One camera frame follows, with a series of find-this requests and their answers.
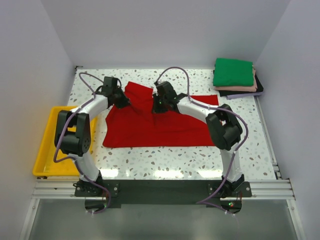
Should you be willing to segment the red t shirt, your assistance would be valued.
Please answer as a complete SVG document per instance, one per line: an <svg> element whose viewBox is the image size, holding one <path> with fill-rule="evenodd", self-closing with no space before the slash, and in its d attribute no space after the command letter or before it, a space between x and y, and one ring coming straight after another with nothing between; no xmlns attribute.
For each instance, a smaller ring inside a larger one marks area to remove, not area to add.
<svg viewBox="0 0 320 240"><path fill-rule="evenodd" d="M213 146L207 125L173 111L152 113L153 89L134 82L124 88L131 104L113 106L105 119L106 148Z"/></svg>

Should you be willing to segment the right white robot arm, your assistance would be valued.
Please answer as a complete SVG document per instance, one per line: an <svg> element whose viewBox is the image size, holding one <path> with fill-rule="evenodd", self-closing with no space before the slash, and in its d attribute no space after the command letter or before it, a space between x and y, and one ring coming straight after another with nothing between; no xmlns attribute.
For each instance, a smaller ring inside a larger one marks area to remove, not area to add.
<svg viewBox="0 0 320 240"><path fill-rule="evenodd" d="M153 113L172 111L206 124L212 143L220 150L223 192L227 196L235 196L245 181L239 155L243 129L231 107L227 104L211 106L185 93L177 94L168 81L154 84Z"/></svg>

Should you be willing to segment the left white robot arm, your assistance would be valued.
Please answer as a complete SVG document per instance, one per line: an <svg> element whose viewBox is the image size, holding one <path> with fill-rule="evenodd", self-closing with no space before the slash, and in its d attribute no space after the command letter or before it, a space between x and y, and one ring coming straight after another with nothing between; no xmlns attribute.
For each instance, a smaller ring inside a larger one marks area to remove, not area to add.
<svg viewBox="0 0 320 240"><path fill-rule="evenodd" d="M78 107L58 113L53 162L72 160L80 174L80 180L87 182L86 191L92 196L99 196L104 190L104 184L98 180L101 178L101 172L90 154L90 123L112 106L122 109L131 103L118 78L106 76L100 80L85 72L79 73L78 76L92 92L92 96Z"/></svg>

